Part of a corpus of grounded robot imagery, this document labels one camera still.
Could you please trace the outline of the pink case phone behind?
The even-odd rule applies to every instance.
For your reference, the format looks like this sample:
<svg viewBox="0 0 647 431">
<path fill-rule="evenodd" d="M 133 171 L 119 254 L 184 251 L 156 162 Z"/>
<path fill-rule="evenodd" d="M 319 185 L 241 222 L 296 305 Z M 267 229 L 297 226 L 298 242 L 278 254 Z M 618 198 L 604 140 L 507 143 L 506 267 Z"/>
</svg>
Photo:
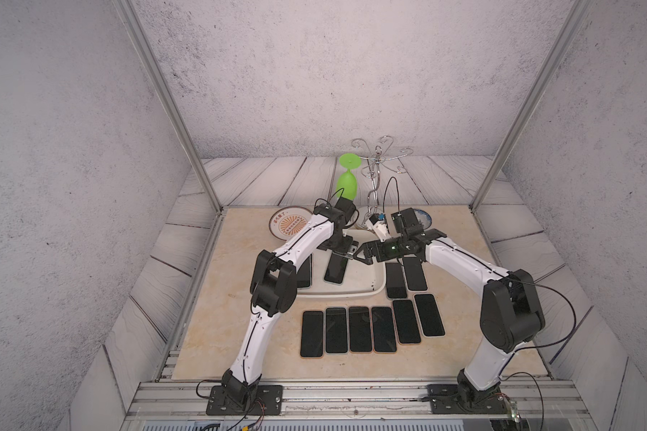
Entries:
<svg viewBox="0 0 647 431">
<path fill-rule="evenodd" d="M 372 351 L 370 309 L 366 306 L 349 308 L 350 351 L 368 353 Z"/>
</svg>

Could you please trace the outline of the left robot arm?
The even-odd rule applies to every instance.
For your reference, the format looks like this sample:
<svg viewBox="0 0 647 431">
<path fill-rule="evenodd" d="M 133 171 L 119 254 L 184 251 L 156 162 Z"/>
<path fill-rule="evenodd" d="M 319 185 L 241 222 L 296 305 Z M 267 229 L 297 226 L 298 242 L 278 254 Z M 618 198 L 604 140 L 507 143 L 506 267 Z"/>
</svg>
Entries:
<svg viewBox="0 0 647 431">
<path fill-rule="evenodd" d="M 250 321 L 238 355 L 221 378 L 228 399 L 249 408 L 255 400 L 271 334 L 282 314 L 298 295 L 298 270 L 314 250 L 345 255 L 352 237 L 343 231 L 358 215 L 352 200 L 343 196 L 315 207 L 305 227 L 275 251 L 257 256 L 250 285 Z"/>
</svg>

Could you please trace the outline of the orange patterned round plate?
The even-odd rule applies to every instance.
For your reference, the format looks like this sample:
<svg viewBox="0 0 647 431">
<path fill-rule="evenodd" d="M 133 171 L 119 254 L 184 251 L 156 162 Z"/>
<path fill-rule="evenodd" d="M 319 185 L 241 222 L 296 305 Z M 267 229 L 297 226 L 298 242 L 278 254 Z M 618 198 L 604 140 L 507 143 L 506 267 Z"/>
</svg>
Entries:
<svg viewBox="0 0 647 431">
<path fill-rule="evenodd" d="M 311 217 L 312 211 L 307 208 L 299 206 L 280 208 L 271 216 L 269 230 L 273 236 L 287 242 L 307 225 Z"/>
</svg>

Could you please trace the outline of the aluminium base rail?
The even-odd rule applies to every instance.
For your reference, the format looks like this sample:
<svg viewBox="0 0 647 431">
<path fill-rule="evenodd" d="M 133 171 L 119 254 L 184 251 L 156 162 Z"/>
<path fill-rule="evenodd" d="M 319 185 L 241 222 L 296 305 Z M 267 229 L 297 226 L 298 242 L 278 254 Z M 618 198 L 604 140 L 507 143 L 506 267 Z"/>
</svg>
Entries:
<svg viewBox="0 0 647 431">
<path fill-rule="evenodd" d="M 486 429 L 593 430 L 594 421 L 570 381 L 535 380 L 519 374 L 500 385 L 480 408 L 463 408 L 450 378 L 381 381 L 266 382 L 250 413 L 228 406 L 217 384 L 141 384 L 126 430 L 221 430 L 255 427 L 295 430 Z"/>
</svg>

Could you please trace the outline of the mint green case phone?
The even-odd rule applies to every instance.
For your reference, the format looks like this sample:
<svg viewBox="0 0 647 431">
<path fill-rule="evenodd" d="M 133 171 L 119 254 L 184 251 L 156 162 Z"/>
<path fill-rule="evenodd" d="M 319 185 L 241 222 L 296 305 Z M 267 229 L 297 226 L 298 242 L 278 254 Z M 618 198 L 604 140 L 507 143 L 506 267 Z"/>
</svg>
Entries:
<svg viewBox="0 0 647 431">
<path fill-rule="evenodd" d="M 297 288 L 309 288 L 312 286 L 313 256 L 310 255 L 303 261 L 297 273 Z"/>
</svg>

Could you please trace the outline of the light green case phone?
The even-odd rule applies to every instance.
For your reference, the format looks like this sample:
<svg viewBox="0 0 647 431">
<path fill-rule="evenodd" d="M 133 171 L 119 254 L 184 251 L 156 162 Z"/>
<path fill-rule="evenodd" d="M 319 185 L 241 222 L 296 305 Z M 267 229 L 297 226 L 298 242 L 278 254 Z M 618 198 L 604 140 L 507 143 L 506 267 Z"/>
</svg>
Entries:
<svg viewBox="0 0 647 431">
<path fill-rule="evenodd" d="M 347 309 L 330 307 L 325 310 L 325 352 L 345 354 L 349 351 Z"/>
</svg>

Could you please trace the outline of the pale pink case phone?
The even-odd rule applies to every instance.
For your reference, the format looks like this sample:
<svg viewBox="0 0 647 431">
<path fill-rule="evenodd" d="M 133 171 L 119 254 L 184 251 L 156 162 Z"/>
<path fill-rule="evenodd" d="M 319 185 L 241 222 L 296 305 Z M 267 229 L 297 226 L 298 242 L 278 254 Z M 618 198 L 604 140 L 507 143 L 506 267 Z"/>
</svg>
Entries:
<svg viewBox="0 0 647 431">
<path fill-rule="evenodd" d="M 413 302 L 397 299 L 392 302 L 397 337 L 401 344 L 419 344 L 422 340 Z"/>
</svg>

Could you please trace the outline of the blue purple case phone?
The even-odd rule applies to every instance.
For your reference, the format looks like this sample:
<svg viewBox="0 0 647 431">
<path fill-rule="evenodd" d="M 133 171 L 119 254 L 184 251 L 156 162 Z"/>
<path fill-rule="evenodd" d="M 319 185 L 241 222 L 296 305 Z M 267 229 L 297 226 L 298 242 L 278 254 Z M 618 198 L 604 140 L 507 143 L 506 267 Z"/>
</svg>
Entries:
<svg viewBox="0 0 647 431">
<path fill-rule="evenodd" d="M 443 337 L 446 331 L 440 316 L 436 299 L 431 294 L 418 294 L 414 296 L 417 312 L 425 337 Z"/>
</svg>

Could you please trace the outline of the grey green case phone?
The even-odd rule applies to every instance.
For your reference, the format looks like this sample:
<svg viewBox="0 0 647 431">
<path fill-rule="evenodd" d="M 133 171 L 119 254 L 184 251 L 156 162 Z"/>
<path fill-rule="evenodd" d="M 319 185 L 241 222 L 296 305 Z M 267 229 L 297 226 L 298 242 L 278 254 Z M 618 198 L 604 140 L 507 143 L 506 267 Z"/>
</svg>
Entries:
<svg viewBox="0 0 647 431">
<path fill-rule="evenodd" d="M 422 268 L 422 261 L 417 257 L 404 257 L 403 266 L 408 290 L 413 292 L 427 291 L 428 285 Z"/>
</svg>

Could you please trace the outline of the blue white porcelain bowl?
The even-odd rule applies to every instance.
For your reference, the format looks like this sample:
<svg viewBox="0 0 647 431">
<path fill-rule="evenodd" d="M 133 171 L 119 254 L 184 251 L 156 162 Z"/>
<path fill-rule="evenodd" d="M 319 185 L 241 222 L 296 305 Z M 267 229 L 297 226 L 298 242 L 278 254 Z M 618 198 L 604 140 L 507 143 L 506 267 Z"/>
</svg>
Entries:
<svg viewBox="0 0 647 431">
<path fill-rule="evenodd" d="M 431 228 L 432 218 L 426 211 L 419 208 L 415 208 L 414 213 L 418 222 L 422 225 L 422 228 L 424 230 L 428 230 Z"/>
</svg>

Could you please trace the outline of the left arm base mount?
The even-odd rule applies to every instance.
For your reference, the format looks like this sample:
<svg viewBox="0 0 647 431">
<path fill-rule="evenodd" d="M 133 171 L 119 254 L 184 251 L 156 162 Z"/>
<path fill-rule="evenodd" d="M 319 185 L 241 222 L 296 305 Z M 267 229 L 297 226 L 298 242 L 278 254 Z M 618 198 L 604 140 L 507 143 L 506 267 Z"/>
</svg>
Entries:
<svg viewBox="0 0 647 431">
<path fill-rule="evenodd" d="M 211 388 L 206 414 L 216 416 L 279 416 L 283 401 L 281 385 L 258 384 L 250 389 L 228 390 L 222 385 Z"/>
</svg>

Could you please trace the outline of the pink case phone front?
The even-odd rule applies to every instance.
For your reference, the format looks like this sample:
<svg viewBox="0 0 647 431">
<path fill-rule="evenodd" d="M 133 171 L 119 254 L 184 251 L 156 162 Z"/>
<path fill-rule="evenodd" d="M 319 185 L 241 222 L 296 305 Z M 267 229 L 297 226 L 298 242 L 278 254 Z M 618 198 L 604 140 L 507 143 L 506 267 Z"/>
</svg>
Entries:
<svg viewBox="0 0 647 431">
<path fill-rule="evenodd" d="M 375 352 L 397 352 L 394 316 L 392 309 L 387 306 L 372 307 L 371 321 L 373 326 L 373 344 Z"/>
</svg>

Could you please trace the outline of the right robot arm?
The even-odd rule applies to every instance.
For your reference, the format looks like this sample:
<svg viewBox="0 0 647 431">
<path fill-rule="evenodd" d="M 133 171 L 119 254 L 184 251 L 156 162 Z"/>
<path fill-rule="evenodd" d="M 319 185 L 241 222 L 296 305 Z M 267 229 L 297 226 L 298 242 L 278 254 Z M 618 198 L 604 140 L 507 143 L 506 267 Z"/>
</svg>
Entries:
<svg viewBox="0 0 647 431">
<path fill-rule="evenodd" d="M 414 255 L 444 269 L 481 299 L 483 339 L 468 366 L 458 373 L 458 402 L 478 409 L 500 392 L 500 377 L 513 356 L 546 327 L 536 286 L 523 269 L 510 271 L 478 258 L 437 229 L 426 230 L 413 208 L 366 222 L 377 240 L 365 242 L 354 259 L 370 265 Z"/>
</svg>

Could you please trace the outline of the metal glass rack stand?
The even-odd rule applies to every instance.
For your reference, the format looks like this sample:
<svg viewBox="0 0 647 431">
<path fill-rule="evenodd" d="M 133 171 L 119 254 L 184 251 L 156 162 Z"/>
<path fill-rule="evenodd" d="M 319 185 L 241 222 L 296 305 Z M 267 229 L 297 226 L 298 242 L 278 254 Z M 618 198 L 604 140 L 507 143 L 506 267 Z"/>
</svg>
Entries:
<svg viewBox="0 0 647 431">
<path fill-rule="evenodd" d="M 371 149 L 368 142 L 363 138 L 354 138 L 350 142 L 353 148 L 361 150 L 362 147 L 365 147 L 370 153 L 368 156 L 361 156 L 361 160 L 365 161 L 367 164 L 367 172 L 363 173 L 363 176 L 371 181 L 371 189 L 367 193 L 367 197 L 365 199 L 367 204 L 367 213 L 365 215 L 366 219 L 378 212 L 378 191 L 381 185 L 381 167 L 384 166 L 385 162 L 399 160 L 401 158 L 411 156 L 414 153 L 414 150 L 411 147 L 402 147 L 399 150 L 398 156 L 389 156 L 388 153 L 394 143 L 395 138 L 389 135 L 381 136 L 374 150 Z"/>
</svg>

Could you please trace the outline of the black phone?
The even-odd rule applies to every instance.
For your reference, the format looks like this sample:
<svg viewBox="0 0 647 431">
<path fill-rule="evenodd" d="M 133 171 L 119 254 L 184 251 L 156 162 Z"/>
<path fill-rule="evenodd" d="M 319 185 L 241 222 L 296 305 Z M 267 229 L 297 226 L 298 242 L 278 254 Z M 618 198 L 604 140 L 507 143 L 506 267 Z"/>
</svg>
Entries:
<svg viewBox="0 0 647 431">
<path fill-rule="evenodd" d="M 300 357 L 323 357 L 325 315 L 323 311 L 305 311 L 302 317 Z"/>
</svg>

